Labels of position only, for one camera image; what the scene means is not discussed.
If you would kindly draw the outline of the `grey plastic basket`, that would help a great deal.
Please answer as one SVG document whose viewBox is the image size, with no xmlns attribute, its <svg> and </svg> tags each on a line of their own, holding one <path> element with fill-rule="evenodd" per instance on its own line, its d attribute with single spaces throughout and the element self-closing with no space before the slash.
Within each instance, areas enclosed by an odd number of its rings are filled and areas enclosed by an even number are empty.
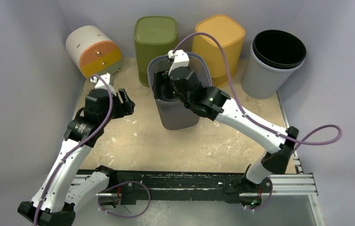
<svg viewBox="0 0 355 226">
<path fill-rule="evenodd" d="M 187 54 L 190 59 L 189 68 L 194 70 L 207 86 L 212 86 L 210 72 L 204 59 L 196 53 L 187 52 Z M 147 73 L 151 90 L 152 85 L 154 84 L 154 73 L 158 71 L 166 71 L 171 65 L 172 62 L 169 61 L 167 55 L 158 56 L 149 63 Z M 168 130 L 192 127 L 199 121 L 199 116 L 185 108 L 185 106 L 177 99 L 172 99 L 171 101 L 155 99 L 155 103 L 162 125 Z"/>
</svg>

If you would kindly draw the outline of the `green slotted plastic basket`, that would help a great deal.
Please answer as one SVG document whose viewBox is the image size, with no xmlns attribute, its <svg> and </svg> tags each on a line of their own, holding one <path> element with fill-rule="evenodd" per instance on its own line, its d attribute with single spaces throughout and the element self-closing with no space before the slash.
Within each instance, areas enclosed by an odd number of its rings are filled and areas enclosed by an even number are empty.
<svg viewBox="0 0 355 226">
<path fill-rule="evenodd" d="M 139 82 L 149 87 L 147 68 L 156 57 L 166 55 L 179 42 L 178 25 L 169 16 L 144 16 L 137 20 L 134 29 Z"/>
</svg>

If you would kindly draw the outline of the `orange plastic mesh basket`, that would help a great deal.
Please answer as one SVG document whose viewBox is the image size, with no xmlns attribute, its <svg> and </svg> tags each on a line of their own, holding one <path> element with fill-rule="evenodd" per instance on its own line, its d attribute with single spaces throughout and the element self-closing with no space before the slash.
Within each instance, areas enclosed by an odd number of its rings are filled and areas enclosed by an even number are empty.
<svg viewBox="0 0 355 226">
<path fill-rule="evenodd" d="M 231 78 L 234 78 L 246 34 L 244 28 L 226 15 L 214 15 L 199 22 L 195 32 L 208 33 L 219 42 L 225 52 Z M 221 87 L 228 83 L 222 54 L 211 38 L 204 35 L 194 36 L 191 51 L 204 59 L 213 86 Z"/>
</svg>

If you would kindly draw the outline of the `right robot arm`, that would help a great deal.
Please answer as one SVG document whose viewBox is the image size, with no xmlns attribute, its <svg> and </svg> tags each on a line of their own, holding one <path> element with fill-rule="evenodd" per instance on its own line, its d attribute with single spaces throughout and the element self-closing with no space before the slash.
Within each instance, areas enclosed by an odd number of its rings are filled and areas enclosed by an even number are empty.
<svg viewBox="0 0 355 226">
<path fill-rule="evenodd" d="M 155 99 L 177 100 L 195 115 L 236 129 L 264 148 L 264 156 L 248 166 L 242 179 L 243 188 L 256 190 L 271 174 L 284 174 L 294 150 L 292 139 L 299 131 L 270 123 L 236 102 L 223 90 L 203 83 L 189 67 L 157 70 L 152 89 Z"/>
</svg>

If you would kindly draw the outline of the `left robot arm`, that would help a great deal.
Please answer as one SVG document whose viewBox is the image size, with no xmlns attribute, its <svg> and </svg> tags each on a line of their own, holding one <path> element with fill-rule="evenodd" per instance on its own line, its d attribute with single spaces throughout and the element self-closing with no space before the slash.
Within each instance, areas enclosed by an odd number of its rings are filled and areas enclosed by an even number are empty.
<svg viewBox="0 0 355 226">
<path fill-rule="evenodd" d="M 107 89 L 92 89 L 75 118 L 69 122 L 59 155 L 45 182 L 30 200 L 20 203 L 18 213 L 35 226 L 70 226 L 76 214 L 95 193 L 117 189 L 115 171 L 100 166 L 76 188 L 71 185 L 83 160 L 103 135 L 111 119 L 134 112 L 135 103 L 125 89 L 109 94 Z"/>
</svg>

